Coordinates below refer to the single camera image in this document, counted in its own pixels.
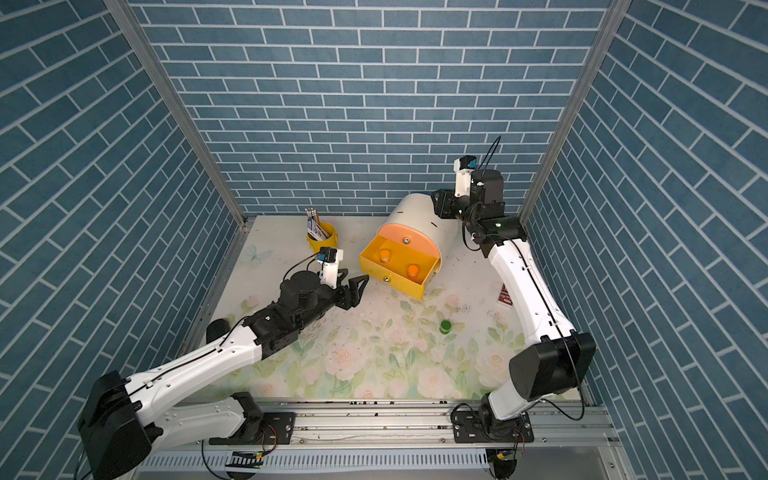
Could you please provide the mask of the pink orange top drawer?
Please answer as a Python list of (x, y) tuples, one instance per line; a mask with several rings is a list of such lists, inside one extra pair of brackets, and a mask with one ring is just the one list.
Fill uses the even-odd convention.
[(433, 258), (441, 256), (438, 244), (425, 233), (398, 223), (385, 223), (377, 235)]

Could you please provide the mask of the yellow drawer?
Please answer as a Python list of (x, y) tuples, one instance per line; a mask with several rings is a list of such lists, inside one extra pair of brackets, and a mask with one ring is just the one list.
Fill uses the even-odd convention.
[[(379, 261), (378, 253), (381, 249), (390, 251), (391, 260), (388, 263)], [(376, 236), (360, 254), (359, 264), (362, 271), (372, 279), (382, 281), (413, 299), (421, 300), (427, 285), (439, 272), (441, 258), (430, 257), (405, 245)], [(420, 270), (415, 280), (407, 277), (407, 267), (411, 264), (417, 265)]]

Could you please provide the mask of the green paint can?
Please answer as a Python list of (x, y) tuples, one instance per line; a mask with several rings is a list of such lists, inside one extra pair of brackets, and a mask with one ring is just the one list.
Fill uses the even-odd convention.
[(452, 330), (452, 322), (450, 320), (442, 320), (439, 324), (439, 332), (442, 335), (448, 335)]

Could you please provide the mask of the white round drawer cabinet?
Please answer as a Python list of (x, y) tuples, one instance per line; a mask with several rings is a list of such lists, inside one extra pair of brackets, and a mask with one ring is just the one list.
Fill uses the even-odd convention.
[(434, 214), (430, 195), (422, 193), (406, 195), (383, 224), (385, 223), (398, 223), (425, 233), (438, 244), (441, 259), (451, 249), (460, 228), (457, 219), (438, 218)]

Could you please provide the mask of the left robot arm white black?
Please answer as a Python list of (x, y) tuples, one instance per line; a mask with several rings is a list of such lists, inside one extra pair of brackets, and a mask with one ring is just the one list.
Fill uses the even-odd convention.
[(98, 378), (77, 422), (96, 479), (116, 479), (161, 450), (212, 439), (249, 444), (268, 435), (264, 413), (248, 392), (211, 403), (186, 399), (220, 378), (288, 347), (329, 310), (359, 305), (368, 276), (337, 276), (335, 287), (299, 271), (280, 285), (277, 301), (239, 320), (202, 347), (169, 363), (123, 377)]

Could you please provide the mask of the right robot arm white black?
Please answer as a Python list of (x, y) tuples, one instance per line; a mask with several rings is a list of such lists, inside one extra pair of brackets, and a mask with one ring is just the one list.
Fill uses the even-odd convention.
[(482, 397), (473, 425), (491, 442), (528, 442), (527, 412), (579, 388), (596, 351), (558, 307), (537, 268), (520, 221), (505, 213), (499, 171), (473, 157), (455, 161), (455, 186), (431, 194), (441, 219), (459, 220), (500, 276), (522, 327), (525, 348), (508, 363), (507, 379)]

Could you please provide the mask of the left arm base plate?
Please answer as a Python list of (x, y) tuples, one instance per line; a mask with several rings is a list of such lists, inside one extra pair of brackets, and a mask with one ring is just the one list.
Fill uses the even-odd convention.
[(287, 445), (293, 435), (296, 414), (293, 412), (267, 412), (261, 418), (246, 418), (229, 437), (213, 437), (211, 445)]

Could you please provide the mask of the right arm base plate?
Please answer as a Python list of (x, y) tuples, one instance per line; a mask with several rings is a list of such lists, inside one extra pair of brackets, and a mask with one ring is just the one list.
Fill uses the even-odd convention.
[(454, 442), (457, 444), (529, 444), (535, 440), (528, 415), (496, 421), (490, 416), (485, 425), (475, 412), (460, 410), (450, 414)]

